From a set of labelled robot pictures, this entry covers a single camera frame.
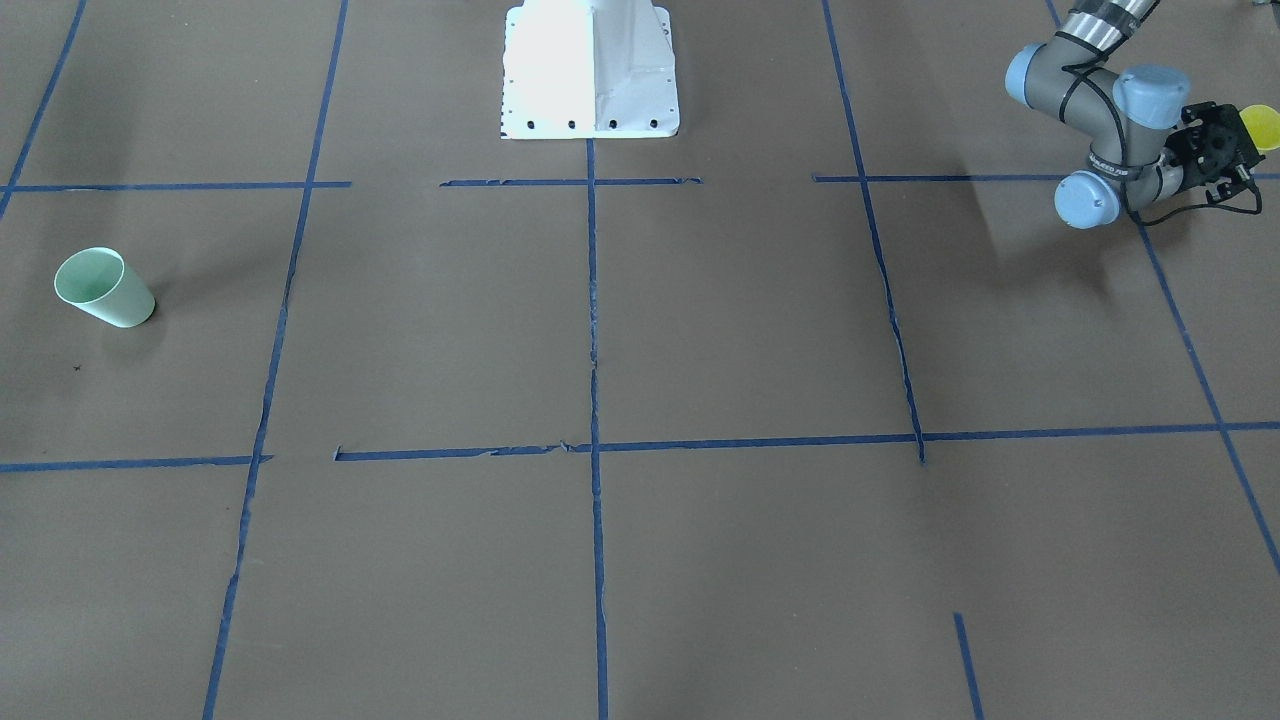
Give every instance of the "brown floor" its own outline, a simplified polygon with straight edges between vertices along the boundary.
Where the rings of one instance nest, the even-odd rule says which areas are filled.
[[[0,717],[1274,716],[1276,223],[1057,220],[1069,3],[666,0],[590,146],[515,4],[0,4]],[[1280,105],[1244,0],[1137,63]]]

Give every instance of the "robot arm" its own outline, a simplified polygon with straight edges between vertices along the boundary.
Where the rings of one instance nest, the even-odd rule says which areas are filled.
[[[1005,76],[1009,95],[1092,138],[1088,168],[1066,177],[1055,205],[1071,227],[1115,222],[1193,187],[1207,205],[1257,214],[1251,170],[1262,161],[1231,105],[1185,106],[1190,79],[1174,68],[1137,65],[1119,76],[1103,64],[1133,37],[1160,0],[1076,0],[1047,44],[1028,45]],[[1179,120],[1187,127],[1174,132]],[[1248,190],[1256,210],[1220,205]]]

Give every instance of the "green paper cup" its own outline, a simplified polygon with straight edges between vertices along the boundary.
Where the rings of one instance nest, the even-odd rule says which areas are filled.
[[[124,258],[110,247],[72,255],[54,275],[58,297],[118,328],[132,328],[151,316],[156,300]]]

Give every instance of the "cable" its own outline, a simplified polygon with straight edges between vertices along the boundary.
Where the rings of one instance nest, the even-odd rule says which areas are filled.
[[[1169,218],[1172,218],[1174,215],[1180,215],[1180,214],[1183,214],[1183,213],[1185,213],[1188,210],[1213,210],[1213,209],[1217,209],[1217,210],[1226,210],[1228,213],[1239,213],[1242,215],[1261,215],[1262,214],[1262,191],[1258,190],[1257,183],[1253,183],[1253,182],[1251,182],[1248,184],[1248,188],[1249,188],[1249,192],[1253,193],[1253,204],[1254,204],[1253,210],[1245,210],[1244,208],[1234,208],[1231,205],[1221,205],[1221,204],[1213,205],[1211,202],[1201,202],[1198,205],[1188,205],[1185,208],[1179,208],[1179,209],[1174,210],[1172,213],[1169,213],[1164,218],[1158,218],[1156,220],[1143,220],[1142,217],[1135,210],[1130,210],[1129,211],[1129,218],[1132,218],[1133,222],[1138,223],[1139,225],[1142,225],[1144,228],[1149,228],[1151,225],[1158,225],[1160,223],[1164,223]]]
[[[1140,22],[1140,23],[1147,22],[1147,18],[1149,18],[1151,14],[1155,13],[1156,8],[1158,8],[1158,6],[1160,6],[1160,0],[1156,0],[1155,3],[1152,3],[1151,8],[1147,8],[1147,12],[1143,13],[1142,18],[1138,22]]]

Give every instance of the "light blue joint cap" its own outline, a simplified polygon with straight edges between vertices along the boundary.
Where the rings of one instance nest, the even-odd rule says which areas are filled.
[[[1030,72],[1032,59],[1041,47],[1044,47],[1043,42],[1023,47],[1021,53],[1014,55],[1014,61],[1009,63],[1009,69],[1005,70],[1005,91],[1009,92],[1010,97],[1028,108],[1030,104],[1027,102],[1027,73]]]
[[[1116,222],[1120,197],[1107,181],[1088,170],[1076,170],[1057,184],[1053,206],[1062,222],[1073,228],[1089,229]]]
[[[1164,65],[1134,65],[1115,85],[1116,108],[1139,126],[1169,129],[1178,124],[1192,94],[1192,79]]]

